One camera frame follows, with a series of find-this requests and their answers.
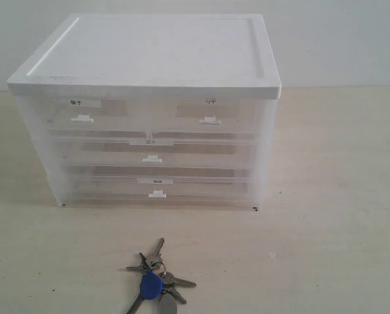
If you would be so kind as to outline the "key bunch with blue fob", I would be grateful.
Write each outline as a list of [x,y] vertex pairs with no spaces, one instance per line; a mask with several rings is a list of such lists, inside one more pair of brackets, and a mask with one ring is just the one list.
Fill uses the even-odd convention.
[[129,310],[127,310],[127,313],[137,313],[143,301],[146,300],[158,300],[159,313],[177,313],[177,304],[186,304],[187,300],[176,287],[197,287],[195,282],[178,278],[167,270],[161,257],[164,241],[165,239],[161,237],[147,256],[139,253],[141,257],[139,266],[126,267],[126,271],[141,273],[139,294]]

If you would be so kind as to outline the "bottom wide clear drawer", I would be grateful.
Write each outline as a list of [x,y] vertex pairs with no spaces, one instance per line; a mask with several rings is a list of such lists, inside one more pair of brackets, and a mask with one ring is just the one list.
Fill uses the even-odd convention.
[[71,201],[257,202],[264,179],[251,169],[70,165],[48,176],[59,203]]

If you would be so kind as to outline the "wide clear drawer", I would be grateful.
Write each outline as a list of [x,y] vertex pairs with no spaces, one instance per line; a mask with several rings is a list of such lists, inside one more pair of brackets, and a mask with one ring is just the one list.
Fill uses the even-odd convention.
[[153,138],[58,136],[51,140],[71,166],[168,166],[249,169],[261,155],[253,133],[155,133]]
[[257,202],[264,179],[251,169],[70,165],[48,176],[59,203],[71,201]]

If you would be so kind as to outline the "white translucent drawer cabinet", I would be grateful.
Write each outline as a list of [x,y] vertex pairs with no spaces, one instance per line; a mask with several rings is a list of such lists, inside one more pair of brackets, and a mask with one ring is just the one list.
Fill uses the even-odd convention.
[[[9,90],[48,176],[67,166],[58,136],[150,140],[150,104],[161,99],[237,98],[266,102],[258,136],[261,155],[249,169],[263,177],[257,202],[71,201],[253,209],[263,206],[267,163],[282,84],[264,18],[259,14],[73,14],[9,77]],[[145,108],[147,130],[51,130],[33,108],[37,97],[124,99]]]

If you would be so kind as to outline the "middle wide clear drawer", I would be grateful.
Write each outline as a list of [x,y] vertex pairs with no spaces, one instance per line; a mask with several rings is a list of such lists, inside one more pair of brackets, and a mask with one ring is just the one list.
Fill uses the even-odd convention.
[[253,133],[155,133],[153,138],[58,136],[51,140],[71,166],[168,166],[249,169],[261,155]]

